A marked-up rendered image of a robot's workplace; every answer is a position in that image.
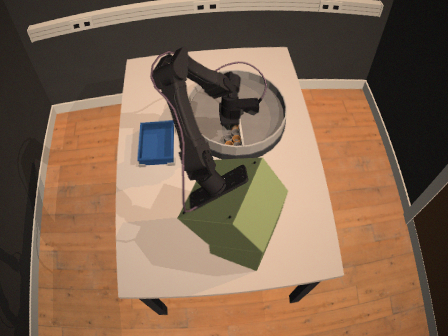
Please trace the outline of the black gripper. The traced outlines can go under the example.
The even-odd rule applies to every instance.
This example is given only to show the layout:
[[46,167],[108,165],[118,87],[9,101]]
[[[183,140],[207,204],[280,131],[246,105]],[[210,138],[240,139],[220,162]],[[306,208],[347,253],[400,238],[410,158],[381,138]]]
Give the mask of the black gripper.
[[[239,125],[240,124],[240,120],[239,119],[230,119],[230,110],[233,109],[226,109],[222,106],[222,104],[219,103],[219,115],[220,115],[220,123],[222,126],[224,126],[227,130],[231,130],[235,125]],[[232,124],[232,125],[231,125]]]

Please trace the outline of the blue open box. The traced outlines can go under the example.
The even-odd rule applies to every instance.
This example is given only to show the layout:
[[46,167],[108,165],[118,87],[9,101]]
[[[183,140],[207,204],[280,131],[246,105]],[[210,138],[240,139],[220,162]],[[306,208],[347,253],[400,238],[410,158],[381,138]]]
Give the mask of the blue open box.
[[[171,131],[171,123],[172,123],[172,131]],[[137,161],[139,161],[140,164],[163,165],[167,163],[174,163],[173,154],[174,154],[173,120],[140,123],[138,158],[137,158]]]

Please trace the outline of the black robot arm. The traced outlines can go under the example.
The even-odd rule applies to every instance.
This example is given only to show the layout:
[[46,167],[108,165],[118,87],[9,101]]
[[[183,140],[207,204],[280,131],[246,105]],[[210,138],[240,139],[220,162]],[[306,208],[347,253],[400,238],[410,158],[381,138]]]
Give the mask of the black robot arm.
[[[165,57],[167,57],[166,60]],[[172,60],[170,60],[171,58]],[[162,63],[163,66],[161,67]],[[184,171],[186,171],[190,181],[196,180],[201,186],[190,193],[190,208],[193,207],[193,210],[196,210],[247,183],[248,175],[244,165],[240,165],[222,176],[215,170],[216,164],[209,144],[205,142],[196,123],[185,82],[187,78],[194,81],[213,99],[221,97],[221,104],[226,109],[233,109],[237,106],[230,110],[230,119],[240,119],[241,109],[253,116],[259,113],[258,98],[239,99],[240,76],[232,71],[222,74],[211,70],[193,60],[188,55],[188,48],[182,47],[176,50],[174,55],[168,54],[162,57],[153,70],[152,77],[156,87],[166,95],[173,106],[172,109],[168,104],[177,130],[181,151],[183,144],[181,134],[183,135]]]

